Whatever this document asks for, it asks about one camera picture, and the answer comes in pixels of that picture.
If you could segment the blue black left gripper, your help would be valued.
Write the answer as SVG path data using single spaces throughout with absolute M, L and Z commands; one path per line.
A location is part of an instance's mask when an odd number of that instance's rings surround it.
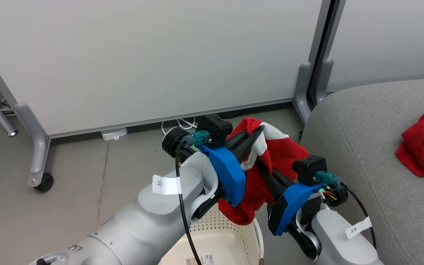
M 200 151 L 210 159 L 225 191 L 225 200 L 233 207 L 242 201 L 245 191 L 246 176 L 240 163 L 251 152 L 263 131 L 264 125 L 260 125 L 250 134 L 247 131 L 240 131 L 227 139 L 227 148 L 235 149 L 235 156 L 224 146 L 217 149 L 211 149 L 205 145 L 199 146 Z

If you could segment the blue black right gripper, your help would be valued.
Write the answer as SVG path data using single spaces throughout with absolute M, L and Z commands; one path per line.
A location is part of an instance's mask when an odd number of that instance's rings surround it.
M 319 191 L 324 187 L 323 184 L 309 186 L 295 183 L 275 167 L 270 173 L 265 164 L 258 164 L 258 169 L 274 203 L 269 213 L 270 232 L 274 236 L 286 233 L 301 208 L 302 224 L 308 224 L 320 210 Z

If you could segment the red and white garment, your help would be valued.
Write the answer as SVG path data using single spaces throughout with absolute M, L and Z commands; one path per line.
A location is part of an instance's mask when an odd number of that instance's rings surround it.
M 279 129 L 264 121 L 245 117 L 234 128 L 227 140 L 237 136 L 242 131 L 251 135 L 259 126 L 264 126 L 252 149 L 245 155 L 241 168 L 246 173 L 244 197 L 236 206 L 231 206 L 224 199 L 219 200 L 218 208 L 231 222 L 237 225 L 249 225 L 255 218 L 255 213 L 264 204 L 274 205 L 275 199 L 261 176 L 257 162 L 266 165 L 269 173 L 278 170 L 286 178 L 294 181 L 297 173 L 293 171 L 292 164 L 297 160 L 308 157 L 308 150 L 282 133 Z

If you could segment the grey fabric sofa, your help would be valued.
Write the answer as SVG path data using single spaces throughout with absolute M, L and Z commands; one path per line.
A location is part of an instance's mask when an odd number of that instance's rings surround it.
M 362 201 L 385 265 L 424 265 L 424 178 L 396 156 L 424 114 L 424 79 L 344 89 L 317 104 L 301 145 Z

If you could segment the grey partition leg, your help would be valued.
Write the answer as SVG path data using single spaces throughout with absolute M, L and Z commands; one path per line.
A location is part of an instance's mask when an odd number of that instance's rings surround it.
M 331 77 L 333 64 L 334 60 L 330 58 L 323 60 L 321 63 L 320 71 L 315 85 L 314 103 L 316 105 L 323 101 L 327 96 L 328 82 Z
M 50 138 L 28 104 L 17 102 L 14 109 L 19 121 L 32 138 L 33 155 L 27 184 L 34 188 L 41 183 L 42 176 L 45 173 Z
M 311 114 L 311 109 L 307 100 L 307 92 L 312 70 L 313 66 L 311 65 L 311 62 L 304 62 L 299 66 L 296 87 L 293 94 L 293 105 L 303 124 L 306 124 Z

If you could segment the beige perforated laundry basket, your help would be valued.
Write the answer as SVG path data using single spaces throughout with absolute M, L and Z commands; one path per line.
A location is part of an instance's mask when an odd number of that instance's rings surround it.
M 236 225 L 215 204 L 190 227 L 198 255 L 213 254 L 215 265 L 264 265 L 264 239 L 256 219 Z

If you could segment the barcode sticker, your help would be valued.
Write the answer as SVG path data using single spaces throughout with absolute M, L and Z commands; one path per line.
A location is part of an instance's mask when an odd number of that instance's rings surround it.
M 199 262 L 195 257 L 185 259 L 185 265 L 215 265 L 214 255 L 199 255 Z

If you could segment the large white partition panel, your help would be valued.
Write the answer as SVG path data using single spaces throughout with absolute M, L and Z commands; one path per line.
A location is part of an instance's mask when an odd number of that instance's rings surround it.
M 47 135 L 290 101 L 323 0 L 0 0 L 0 85 Z

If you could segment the small white floor box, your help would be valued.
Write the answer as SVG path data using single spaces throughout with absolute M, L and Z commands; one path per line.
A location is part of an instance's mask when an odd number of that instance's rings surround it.
M 101 135 L 104 141 L 118 141 L 121 137 L 125 136 L 128 133 L 126 127 L 118 129 L 109 129 L 101 131 Z

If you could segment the black caster wheel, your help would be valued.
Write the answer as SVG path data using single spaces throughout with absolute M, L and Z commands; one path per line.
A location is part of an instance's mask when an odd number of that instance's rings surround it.
M 42 176 L 41 183 L 38 186 L 35 186 L 33 189 L 40 193 L 48 192 L 54 183 L 54 178 L 51 173 L 44 173 Z

